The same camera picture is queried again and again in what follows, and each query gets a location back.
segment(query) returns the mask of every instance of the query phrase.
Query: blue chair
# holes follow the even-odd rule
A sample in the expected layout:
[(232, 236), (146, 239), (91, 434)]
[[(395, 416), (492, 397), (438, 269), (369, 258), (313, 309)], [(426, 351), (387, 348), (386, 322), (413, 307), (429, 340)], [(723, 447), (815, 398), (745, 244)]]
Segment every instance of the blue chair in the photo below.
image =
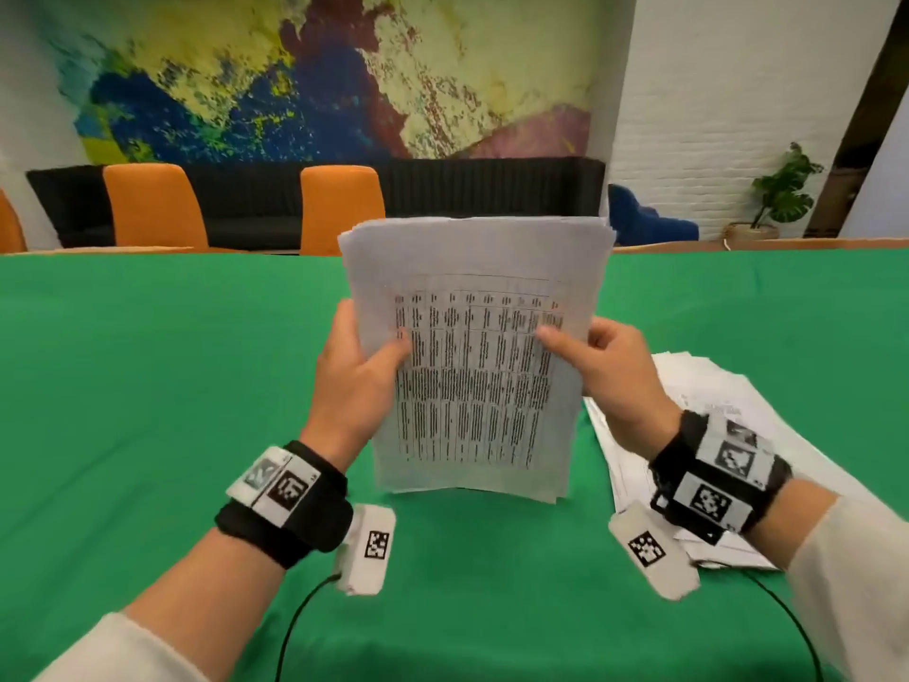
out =
[(621, 246), (660, 242), (696, 242), (700, 231), (690, 220), (660, 217), (653, 208), (641, 205), (630, 189), (609, 184), (609, 224)]

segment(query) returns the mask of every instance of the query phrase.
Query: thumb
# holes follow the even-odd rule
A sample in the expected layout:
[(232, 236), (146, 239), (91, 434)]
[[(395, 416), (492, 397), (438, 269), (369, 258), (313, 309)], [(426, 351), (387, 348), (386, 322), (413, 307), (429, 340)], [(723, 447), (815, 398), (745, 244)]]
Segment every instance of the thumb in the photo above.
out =
[(537, 339), (553, 354), (559, 355), (578, 371), (585, 371), (597, 355), (597, 350), (567, 332), (551, 325), (540, 325), (536, 329)]
[(410, 340), (406, 337), (397, 337), (383, 344), (382, 348), (369, 358), (366, 365), (380, 374), (393, 376), (409, 355)]

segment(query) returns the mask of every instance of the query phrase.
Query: person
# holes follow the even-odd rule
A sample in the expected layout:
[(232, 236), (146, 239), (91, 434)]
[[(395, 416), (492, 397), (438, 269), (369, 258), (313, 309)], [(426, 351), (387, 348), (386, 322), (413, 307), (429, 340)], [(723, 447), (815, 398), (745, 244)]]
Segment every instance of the person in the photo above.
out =
[[(580, 372), (622, 447), (652, 461), (674, 439), (683, 412), (662, 388), (640, 331), (596, 318), (586, 342), (553, 327), (537, 336)], [(345, 472), (388, 413), (409, 351), (398, 338), (366, 359), (352, 302), (339, 304), (300, 440)], [(745, 537), (786, 571), (805, 628), (847, 676), (909, 679), (906, 523), (792, 478)], [(253, 545), (212, 529), (37, 679), (223, 682), (284, 575)]]

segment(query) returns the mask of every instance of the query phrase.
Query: person's left hand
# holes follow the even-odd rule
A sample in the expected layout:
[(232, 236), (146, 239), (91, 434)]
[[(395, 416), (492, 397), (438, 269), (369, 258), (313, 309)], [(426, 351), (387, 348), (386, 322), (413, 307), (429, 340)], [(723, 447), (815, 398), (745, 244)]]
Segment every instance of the person's left hand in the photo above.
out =
[(409, 354), (410, 341), (400, 337), (365, 359), (354, 302), (345, 299), (338, 304), (316, 362), (309, 420), (300, 442), (344, 473), (391, 409), (394, 375)]

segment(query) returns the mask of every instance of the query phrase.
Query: green tablecloth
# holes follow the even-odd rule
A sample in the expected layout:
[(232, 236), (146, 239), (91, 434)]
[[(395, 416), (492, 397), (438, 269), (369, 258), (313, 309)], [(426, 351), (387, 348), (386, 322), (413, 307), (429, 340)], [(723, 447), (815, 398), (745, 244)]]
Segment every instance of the green tablecloth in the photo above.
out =
[[(251, 459), (296, 435), (346, 288), (336, 259), (0, 258), (0, 677), (29, 679), (125, 605), (211, 526)], [(746, 374), (905, 514), (907, 307), (909, 251), (740, 251), (614, 257), (599, 309), (653, 351)], [(398, 515), (384, 590), (313, 599), (287, 680), (811, 678), (792, 624), (740, 574), (704, 575), (680, 604), (650, 590), (608, 533), (585, 417), (556, 506), (388, 496), (372, 476), (367, 451), (353, 496)], [(294, 607), (331, 566), (289, 574), (236, 679), (274, 675)]]

